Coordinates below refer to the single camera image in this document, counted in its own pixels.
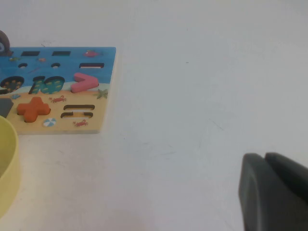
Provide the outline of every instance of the black plastic object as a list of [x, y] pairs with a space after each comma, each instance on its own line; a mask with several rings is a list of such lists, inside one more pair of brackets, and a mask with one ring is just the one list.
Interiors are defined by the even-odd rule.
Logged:
[[10, 41], [6, 34], [0, 30], [0, 56], [11, 56]]
[[13, 107], [13, 102], [11, 99], [9, 98], [0, 99], [0, 116], [6, 118], [12, 107]]
[[244, 155], [239, 197], [245, 231], [308, 231], [308, 169], [280, 154]]

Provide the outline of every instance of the math puzzle board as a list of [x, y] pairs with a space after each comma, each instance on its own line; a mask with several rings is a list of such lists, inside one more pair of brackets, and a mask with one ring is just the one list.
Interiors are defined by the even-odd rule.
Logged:
[[0, 57], [0, 115], [18, 134], [97, 133], [114, 47], [20, 47]]

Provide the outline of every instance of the wooden puzzle board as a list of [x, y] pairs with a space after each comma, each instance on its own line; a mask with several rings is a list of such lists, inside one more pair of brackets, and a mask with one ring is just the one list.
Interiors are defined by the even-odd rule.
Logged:
[[[107, 105], [116, 49], [114, 47], [11, 48], [0, 57], [0, 115], [18, 134], [97, 133]], [[76, 73], [98, 79], [98, 87], [73, 93]], [[26, 123], [17, 106], [40, 97], [50, 107]]]

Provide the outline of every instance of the puzzle piece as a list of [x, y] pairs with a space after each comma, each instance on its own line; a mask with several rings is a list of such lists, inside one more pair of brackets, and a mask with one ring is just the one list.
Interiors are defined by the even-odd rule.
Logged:
[[30, 103], [20, 103], [17, 113], [23, 115], [26, 123], [36, 121], [39, 115], [48, 115], [51, 109], [47, 103], [43, 103], [40, 97], [33, 97]]
[[99, 82], [96, 77], [88, 76], [83, 73], [75, 73], [74, 79], [78, 83], [74, 83], [71, 86], [71, 91], [73, 93], [89, 90], [95, 87], [98, 87]]

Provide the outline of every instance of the minus sign slot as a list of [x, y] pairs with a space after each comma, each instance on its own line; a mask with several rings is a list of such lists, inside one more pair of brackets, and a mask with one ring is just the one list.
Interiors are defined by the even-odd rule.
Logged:
[[79, 68], [103, 68], [104, 63], [81, 63]]

